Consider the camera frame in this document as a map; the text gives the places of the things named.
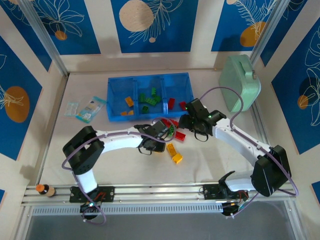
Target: blue tray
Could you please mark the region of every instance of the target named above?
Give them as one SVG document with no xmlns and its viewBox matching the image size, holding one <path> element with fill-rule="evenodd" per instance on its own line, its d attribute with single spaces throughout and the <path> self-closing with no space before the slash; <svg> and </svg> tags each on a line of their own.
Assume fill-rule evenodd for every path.
<svg viewBox="0 0 320 240">
<path fill-rule="evenodd" d="M 156 89 L 156 95 L 161 102 L 152 106 L 148 103 L 139 103 L 139 94 L 152 98 L 151 88 Z M 131 97 L 133 107 L 129 107 L 125 98 Z M 175 99 L 172 110 L 168 109 L 168 100 Z M 133 121 L 139 119 L 153 119 L 156 117 L 180 117 L 186 114 L 179 105 L 181 102 L 190 102 L 194 99 L 189 74 L 174 73 L 145 76 L 111 77 L 108 79 L 106 111 L 110 122 Z M 149 113 L 143 114 L 143 106 L 149 107 Z M 121 116 L 122 112 L 133 110 L 134 115 Z"/>
</svg>

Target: orange cap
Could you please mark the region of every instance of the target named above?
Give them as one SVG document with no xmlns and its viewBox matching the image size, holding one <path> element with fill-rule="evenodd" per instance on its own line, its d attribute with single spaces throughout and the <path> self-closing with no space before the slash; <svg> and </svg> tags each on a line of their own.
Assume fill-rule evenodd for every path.
<svg viewBox="0 0 320 240">
<path fill-rule="evenodd" d="M 38 184 L 36 187 L 35 187 L 35 190 L 37 190 L 39 193 L 42 192 L 43 190 L 45 190 L 45 186 L 42 185 L 42 184 Z"/>
</svg>

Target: mint green case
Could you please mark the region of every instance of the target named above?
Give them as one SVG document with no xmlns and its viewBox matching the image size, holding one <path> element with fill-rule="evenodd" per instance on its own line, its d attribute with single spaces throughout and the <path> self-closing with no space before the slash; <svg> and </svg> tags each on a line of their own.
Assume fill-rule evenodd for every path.
<svg viewBox="0 0 320 240">
<path fill-rule="evenodd" d="M 261 83 L 247 55 L 229 56 L 219 78 L 221 87 L 229 87 L 239 93 L 243 99 L 243 110 L 254 103 L 261 91 Z M 232 113 L 238 112 L 241 101 L 228 89 L 221 89 L 225 104 Z"/>
</svg>

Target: white floor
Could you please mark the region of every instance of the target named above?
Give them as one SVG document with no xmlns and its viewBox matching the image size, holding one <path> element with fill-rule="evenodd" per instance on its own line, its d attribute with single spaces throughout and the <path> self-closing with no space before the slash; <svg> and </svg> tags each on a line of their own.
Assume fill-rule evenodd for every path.
<svg viewBox="0 0 320 240">
<path fill-rule="evenodd" d="M 110 77 L 124 77 L 134 75 L 153 75 L 182 73 L 186 71 L 132 71 L 113 73 L 74 73 L 71 74 L 66 86 L 62 105 L 54 128 L 52 140 L 45 160 L 41 183 L 50 185 L 71 185 L 75 181 L 72 175 L 61 168 L 65 159 L 63 146 L 87 126 L 76 118 L 64 116 L 68 102 L 80 102 L 81 109 L 93 96 L 102 99 L 107 97 L 107 83 Z M 199 98 L 209 88 L 218 86 L 220 72 L 211 70 L 188 71 L 193 95 Z M 209 110 L 217 109 L 228 117 L 232 116 L 226 108 L 220 90 L 209 93 L 202 101 Z M 104 107 L 90 123 L 95 130 L 112 131 L 127 129 L 138 122 L 109 122 Z M 235 124 L 253 137 L 257 137 L 253 119 L 249 111 L 242 113 L 235 119 Z M 227 143 L 209 138 L 207 142 L 200 142 L 193 133 L 182 129 L 186 134 L 184 142 L 173 140 L 183 160 L 175 164 L 167 151 L 143 155 L 137 148 L 126 148 L 107 152 L 100 156 L 93 168 L 99 184 L 160 184 L 217 181 L 229 171 L 246 171 L 252 167 L 249 163 Z"/>
</svg>

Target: small bottle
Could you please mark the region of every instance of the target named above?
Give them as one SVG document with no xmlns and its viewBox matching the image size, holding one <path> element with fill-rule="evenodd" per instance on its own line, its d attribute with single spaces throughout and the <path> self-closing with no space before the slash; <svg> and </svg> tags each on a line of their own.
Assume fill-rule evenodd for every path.
<svg viewBox="0 0 320 240">
<path fill-rule="evenodd" d="M 52 197 L 56 194 L 55 188 L 47 184 L 38 184 L 35 187 L 35 190 L 37 190 L 39 194 L 45 195 L 46 197 Z"/>
</svg>

